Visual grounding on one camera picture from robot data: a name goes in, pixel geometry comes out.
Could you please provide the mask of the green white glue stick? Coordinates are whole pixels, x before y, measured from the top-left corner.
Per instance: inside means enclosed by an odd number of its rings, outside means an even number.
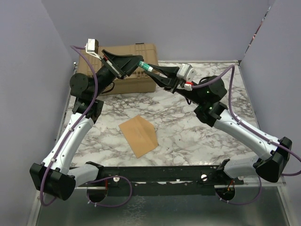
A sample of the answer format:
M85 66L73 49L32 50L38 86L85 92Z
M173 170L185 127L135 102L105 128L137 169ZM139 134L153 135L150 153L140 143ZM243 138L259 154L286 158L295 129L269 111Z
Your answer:
M143 70L145 70L147 72L153 71L153 67L143 61L140 61L138 65L140 68L142 68Z

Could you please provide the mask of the brown paper envelope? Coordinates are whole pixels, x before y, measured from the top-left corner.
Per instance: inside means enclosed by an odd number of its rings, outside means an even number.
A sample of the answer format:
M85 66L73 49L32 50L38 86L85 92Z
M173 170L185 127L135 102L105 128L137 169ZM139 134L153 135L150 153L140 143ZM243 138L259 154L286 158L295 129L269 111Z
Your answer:
M119 128L136 158L140 158L158 147L153 124L140 115L120 124Z

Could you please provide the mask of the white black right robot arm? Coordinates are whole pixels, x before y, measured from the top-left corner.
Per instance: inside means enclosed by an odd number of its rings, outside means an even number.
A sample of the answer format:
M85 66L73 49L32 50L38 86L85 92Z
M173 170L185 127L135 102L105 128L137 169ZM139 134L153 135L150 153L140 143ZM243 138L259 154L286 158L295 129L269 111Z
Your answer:
M180 94L188 104L197 104L194 113L202 123L229 134L255 153L246 159L224 160L216 172L219 183L227 184L244 176L259 176L271 183L279 180L289 161L292 141L259 130L234 114L231 104L223 104L221 99L230 95L231 90L225 88L220 75L207 76L195 83L196 71L190 64L151 65L146 74L164 90Z

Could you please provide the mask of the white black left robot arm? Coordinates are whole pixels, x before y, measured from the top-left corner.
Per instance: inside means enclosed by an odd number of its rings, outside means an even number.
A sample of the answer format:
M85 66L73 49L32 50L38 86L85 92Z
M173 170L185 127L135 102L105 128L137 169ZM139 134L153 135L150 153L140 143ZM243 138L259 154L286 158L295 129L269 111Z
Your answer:
M52 201L44 201L45 194L53 196L54 199L67 200L76 187L88 182L98 186L103 182L104 174L99 171L99 165L88 162L82 167L71 169L71 161L83 138L102 112L103 101L96 98L116 78L130 76L143 61L143 56L120 56L106 50L102 52L103 56L89 53L103 64L97 72L92 72L92 77L83 73L75 73L71 77L71 95L76 101L69 123L42 163L34 163L30 168L30 175L36 189L40 191L40 202L43 206L52 204Z

